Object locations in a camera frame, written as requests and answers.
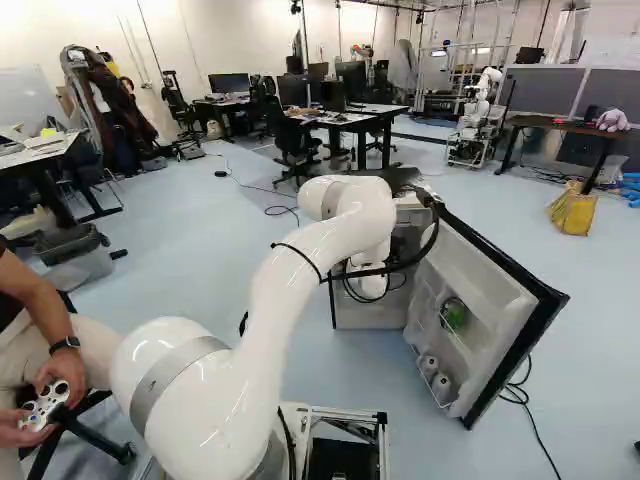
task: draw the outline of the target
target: white game controller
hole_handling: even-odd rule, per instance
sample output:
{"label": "white game controller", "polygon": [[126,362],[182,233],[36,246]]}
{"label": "white game controller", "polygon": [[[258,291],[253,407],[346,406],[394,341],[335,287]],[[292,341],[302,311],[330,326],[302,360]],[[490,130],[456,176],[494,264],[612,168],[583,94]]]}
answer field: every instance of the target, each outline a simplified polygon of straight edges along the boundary
{"label": "white game controller", "polygon": [[64,380],[56,380],[45,385],[38,400],[28,401],[22,408],[31,413],[18,422],[20,430],[37,433],[49,424],[51,414],[69,398],[69,384]]}

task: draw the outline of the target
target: person's hand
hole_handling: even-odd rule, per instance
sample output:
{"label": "person's hand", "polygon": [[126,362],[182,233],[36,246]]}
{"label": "person's hand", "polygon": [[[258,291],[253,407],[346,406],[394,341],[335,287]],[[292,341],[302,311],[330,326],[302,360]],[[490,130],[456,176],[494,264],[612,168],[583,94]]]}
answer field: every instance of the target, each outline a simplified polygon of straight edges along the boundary
{"label": "person's hand", "polygon": [[33,447],[53,432],[53,425],[47,425],[38,433],[20,430],[18,421],[30,414],[29,410],[0,410],[0,448]]}
{"label": "person's hand", "polygon": [[38,393],[42,392],[51,377],[66,380],[69,384],[69,398],[65,402],[67,407],[78,405],[86,393],[84,364],[80,352],[71,348],[55,352],[36,374],[34,386]]}
{"label": "person's hand", "polygon": [[626,132],[631,130],[629,120],[622,110],[614,108],[600,115],[596,126],[600,130],[606,130],[607,132],[617,132],[618,130]]}

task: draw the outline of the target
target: black watch strap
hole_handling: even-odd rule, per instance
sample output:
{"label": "black watch strap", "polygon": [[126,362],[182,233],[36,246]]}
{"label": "black watch strap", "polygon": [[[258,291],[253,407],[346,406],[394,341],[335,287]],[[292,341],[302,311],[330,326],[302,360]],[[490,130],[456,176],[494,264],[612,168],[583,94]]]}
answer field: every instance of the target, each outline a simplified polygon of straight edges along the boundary
{"label": "black watch strap", "polygon": [[78,337],[65,337],[59,342],[51,345],[49,348],[49,355],[53,355],[61,348],[80,348],[80,340],[78,340]]}

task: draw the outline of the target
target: desk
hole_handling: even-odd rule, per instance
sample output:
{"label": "desk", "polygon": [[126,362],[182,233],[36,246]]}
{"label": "desk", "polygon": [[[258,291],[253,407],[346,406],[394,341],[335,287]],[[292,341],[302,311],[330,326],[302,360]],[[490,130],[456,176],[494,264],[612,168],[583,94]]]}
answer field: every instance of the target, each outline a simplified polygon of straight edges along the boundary
{"label": "desk", "polygon": [[363,107],[347,106],[347,112],[375,115],[383,122],[382,168],[387,168],[391,157],[391,125],[393,124],[393,119],[401,113],[408,112],[409,107],[406,105],[383,105],[379,103],[359,103],[358,105],[363,105]]}
{"label": "desk", "polygon": [[213,100],[199,99],[193,101],[195,115],[200,122],[200,128],[203,132],[207,131],[207,122],[211,119],[216,120],[224,131],[224,139],[231,141],[233,131],[227,128],[224,122],[224,115],[231,117],[236,112],[247,111],[254,107],[254,103],[248,98],[237,100],[227,100],[224,102],[214,102]]}
{"label": "desk", "polygon": [[60,198],[58,188],[48,174],[48,169],[55,166],[57,161],[73,147],[79,133],[67,134],[67,141],[38,150],[25,149],[0,157],[0,173],[9,175],[23,175],[29,177],[33,186],[40,193],[42,203],[49,207],[56,216],[56,223],[60,228],[71,228],[78,223],[88,222],[96,218],[106,217],[122,211],[121,207],[103,209],[91,188],[76,178],[77,186],[93,209],[94,213],[76,220],[69,207]]}
{"label": "desk", "polygon": [[[293,118],[294,120],[313,120],[314,127],[326,128],[329,130],[329,136],[335,136],[336,133],[339,132],[351,132],[356,133],[358,135],[358,170],[366,170],[367,168],[367,132],[370,130],[375,130],[376,124],[378,122],[378,118],[374,115],[366,115],[363,113],[342,113],[338,112],[323,112],[326,114],[324,117],[318,117],[314,115],[291,115],[289,118]],[[346,117],[345,120],[336,120],[334,117],[336,115],[343,115]]]}
{"label": "desk", "polygon": [[591,175],[587,179],[587,181],[582,186],[581,193],[583,195],[589,194],[591,189],[595,185],[596,179],[600,174],[600,170],[602,169],[604,163],[611,152],[611,147],[616,140],[624,138],[625,132],[607,132],[602,130],[597,130],[595,128],[585,128],[585,127],[577,127],[572,124],[563,124],[563,123],[553,123],[553,118],[545,117],[542,115],[517,115],[513,118],[507,120],[507,123],[513,126],[513,130],[511,131],[511,136],[509,137],[509,144],[507,145],[507,151],[505,152],[504,158],[502,159],[502,165],[498,170],[494,173],[496,175],[501,175],[508,171],[511,167],[513,167],[513,163],[511,162],[511,155],[513,154],[513,149],[515,147],[516,141],[518,140],[518,135],[523,128],[546,128],[549,130],[559,130],[561,132],[569,132],[569,133],[578,133],[581,135],[591,135],[594,137],[602,138],[604,142],[604,148],[602,149],[602,155],[596,162],[595,167],[593,167],[593,171]]}

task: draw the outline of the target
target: open fridge door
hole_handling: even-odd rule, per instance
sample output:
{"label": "open fridge door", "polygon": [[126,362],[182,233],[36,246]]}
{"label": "open fridge door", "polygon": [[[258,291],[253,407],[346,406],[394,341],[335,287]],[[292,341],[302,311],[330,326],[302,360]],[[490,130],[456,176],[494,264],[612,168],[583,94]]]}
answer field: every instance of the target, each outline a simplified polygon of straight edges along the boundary
{"label": "open fridge door", "polygon": [[[471,429],[569,297],[443,203],[432,208],[438,237],[416,270],[404,336],[438,406]],[[434,228],[424,232],[423,245]]]}

